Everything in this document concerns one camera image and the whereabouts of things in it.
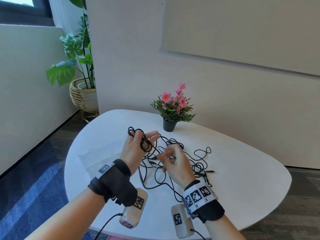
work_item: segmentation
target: gray carpet floor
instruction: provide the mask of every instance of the gray carpet floor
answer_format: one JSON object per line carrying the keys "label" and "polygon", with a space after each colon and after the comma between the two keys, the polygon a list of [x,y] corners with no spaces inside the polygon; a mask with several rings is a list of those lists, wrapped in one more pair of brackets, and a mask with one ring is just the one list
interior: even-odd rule
{"label": "gray carpet floor", "polygon": [[[49,138],[61,163],[85,126],[78,113]],[[292,184],[287,196],[267,217],[242,231],[247,240],[320,240],[320,171],[288,170]]]}

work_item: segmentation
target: wicker basket planter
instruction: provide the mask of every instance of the wicker basket planter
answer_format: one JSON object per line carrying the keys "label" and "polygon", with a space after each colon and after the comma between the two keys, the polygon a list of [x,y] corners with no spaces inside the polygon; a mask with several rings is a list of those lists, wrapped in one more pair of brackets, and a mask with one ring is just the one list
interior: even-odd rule
{"label": "wicker basket planter", "polygon": [[97,90],[94,89],[80,89],[78,85],[84,82],[84,78],[79,78],[70,83],[70,97],[73,104],[81,109],[82,113],[89,112],[99,113]]}

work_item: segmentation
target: blue carpet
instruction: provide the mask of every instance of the blue carpet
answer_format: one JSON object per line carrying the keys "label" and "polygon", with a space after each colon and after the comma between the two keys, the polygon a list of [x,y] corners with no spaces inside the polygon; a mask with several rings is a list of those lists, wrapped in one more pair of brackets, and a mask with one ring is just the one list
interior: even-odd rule
{"label": "blue carpet", "polygon": [[[26,238],[68,203],[63,162],[49,141],[0,180],[0,239]],[[84,240],[92,240],[87,232]]]}

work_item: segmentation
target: tangled cable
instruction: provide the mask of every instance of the tangled cable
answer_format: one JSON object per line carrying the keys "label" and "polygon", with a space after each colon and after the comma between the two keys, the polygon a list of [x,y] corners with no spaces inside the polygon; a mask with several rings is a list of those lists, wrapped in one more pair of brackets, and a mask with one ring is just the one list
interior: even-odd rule
{"label": "tangled cable", "polygon": [[[177,195],[180,196],[182,198],[182,195],[179,194],[177,191],[175,191],[174,189],[174,184],[172,182],[172,179],[171,177],[169,176],[169,179],[171,181],[171,185],[169,185],[168,183],[165,183],[165,180],[167,178],[167,173],[165,172],[164,173],[164,179],[159,182],[157,180],[157,177],[156,177],[156,174],[157,174],[157,171],[158,169],[162,169],[163,166],[160,165],[160,161],[158,163],[154,162],[153,160],[157,160],[157,155],[155,155],[155,152],[161,154],[164,152],[165,148],[162,147],[162,146],[158,146],[157,148],[157,145],[158,145],[158,142],[156,141],[154,145],[152,145],[152,143],[147,139],[146,135],[144,134],[143,130],[142,129],[134,129],[133,127],[129,127],[128,128],[128,135],[134,137],[134,134],[136,131],[141,131],[143,136],[142,136],[142,140],[141,140],[141,143],[140,143],[140,147],[141,149],[146,152],[147,154],[143,157],[140,166],[138,168],[138,171],[139,171],[139,176],[140,176],[140,180],[141,180],[141,183],[143,185],[143,187],[147,190],[151,190],[151,189],[155,189],[161,185],[167,185],[172,191],[173,191],[173,194],[174,194],[174,198],[178,201],[178,202],[182,202],[182,200],[178,200],[177,199]],[[165,142],[166,146],[169,146],[169,145],[172,145],[172,144],[178,144],[182,151],[189,156],[189,161],[190,161],[190,164],[191,164],[191,168],[192,168],[192,171],[195,175],[195,177],[197,178],[200,178],[200,177],[203,177],[204,178],[204,181],[210,186],[212,187],[212,185],[210,184],[209,182],[209,179],[207,177],[207,173],[214,173],[213,170],[206,170],[208,168],[208,164],[207,162],[204,160],[204,158],[207,156],[207,154],[210,154],[211,153],[211,148],[207,146],[206,150],[202,150],[202,149],[197,149],[194,151],[194,155],[197,157],[197,159],[193,158],[190,156],[190,154],[186,153],[184,151],[184,145],[181,143],[181,142],[178,142],[176,139],[174,138],[170,138],[168,139],[167,137],[164,137],[162,136],[161,134],[160,135],[160,138]],[[196,154],[196,152],[198,151],[202,151],[205,153],[205,155],[203,157],[199,156]],[[145,163],[145,160],[147,160],[151,166],[147,166],[146,163]],[[142,177],[142,174],[141,174],[141,170],[140,170],[140,167],[143,167],[146,169],[146,172],[145,172],[145,175],[144,177]],[[156,186],[153,186],[153,187],[146,187],[144,185],[144,182],[146,181],[146,177],[147,177],[147,171],[148,171],[148,168],[155,168],[155,172],[154,172],[154,179],[155,181],[157,182],[158,185]]]}

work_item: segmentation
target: black cable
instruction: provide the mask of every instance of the black cable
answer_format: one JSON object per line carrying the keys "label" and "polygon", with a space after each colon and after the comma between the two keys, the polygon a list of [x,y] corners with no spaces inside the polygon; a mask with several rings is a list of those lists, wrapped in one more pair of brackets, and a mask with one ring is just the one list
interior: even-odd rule
{"label": "black cable", "polygon": [[112,220],[112,218],[116,217],[116,216],[122,216],[122,213],[118,213],[113,215],[109,220],[107,220],[106,224],[103,225],[103,227],[100,229],[100,231],[98,232],[98,234],[96,235],[96,237],[94,238],[94,240],[98,239],[98,236],[100,235],[100,233],[102,232],[102,230],[104,229],[104,227]]}
{"label": "black cable", "polygon": [[[172,182],[172,179],[169,175],[169,179],[171,181],[171,185],[169,185],[168,183],[165,183],[165,180],[166,180],[166,177],[167,177],[167,173],[165,172],[164,173],[164,180],[162,182],[159,182],[156,178],[156,173],[158,171],[158,169],[162,169],[163,166],[160,165],[160,161],[158,163],[154,162],[153,160],[157,160],[157,155],[155,155],[155,152],[157,152],[158,154],[161,154],[165,151],[165,148],[162,147],[162,146],[158,146],[158,142],[156,141],[154,145],[152,145],[152,143],[146,138],[146,135],[144,134],[143,130],[142,129],[134,129],[133,127],[129,127],[128,128],[128,135],[134,137],[134,133],[136,131],[141,131],[143,136],[142,136],[142,140],[141,140],[141,149],[146,152],[147,154],[143,157],[142,159],[142,164],[139,165],[139,168],[138,168],[138,171],[139,171],[139,177],[140,177],[140,180],[141,180],[141,183],[143,185],[143,187],[147,190],[151,190],[151,189],[155,189],[161,185],[167,185],[172,191],[173,191],[173,194],[174,194],[174,198],[178,201],[178,202],[182,202],[182,200],[179,200],[177,198],[177,195],[180,196],[182,198],[182,195],[179,194],[175,189],[174,189],[174,183]],[[162,136],[161,134],[160,135],[160,138],[162,139],[162,141],[166,144],[166,146],[169,146],[169,145],[173,145],[173,144],[178,144],[180,147],[181,147],[181,150],[183,151],[184,150],[184,145],[181,143],[181,142],[178,142],[176,139],[174,138],[170,138],[168,139],[167,137],[165,136]],[[197,155],[197,152],[198,151],[202,151],[205,153],[205,155],[203,157]],[[209,179],[208,179],[208,176],[207,176],[207,173],[214,173],[213,170],[206,170],[208,168],[208,164],[207,162],[204,160],[204,158],[211,153],[211,148],[207,146],[206,150],[202,150],[202,149],[197,149],[194,151],[194,156],[197,157],[198,159],[195,159],[193,157],[191,157],[188,153],[186,153],[185,151],[183,151],[186,155],[189,156],[189,161],[191,162],[191,169],[195,175],[195,177],[197,178],[200,178],[200,177],[203,177],[204,178],[204,181],[210,186],[212,187],[212,184],[210,184],[209,182]],[[147,160],[149,162],[149,164],[151,166],[147,166],[146,163],[144,162],[144,160]],[[141,170],[140,170],[140,167],[143,167],[145,168],[146,172],[145,172],[145,175],[144,175],[144,178],[142,177],[142,174],[141,174]],[[146,177],[147,177],[147,170],[148,168],[155,168],[155,172],[154,172],[154,179],[157,183],[156,186],[153,186],[153,187],[146,187],[144,185],[144,182],[146,181]]]}
{"label": "black cable", "polygon": [[198,231],[196,231],[196,230],[194,230],[194,229],[190,229],[190,231],[196,232],[197,234],[199,234],[200,237],[202,237],[203,240],[206,240]]}

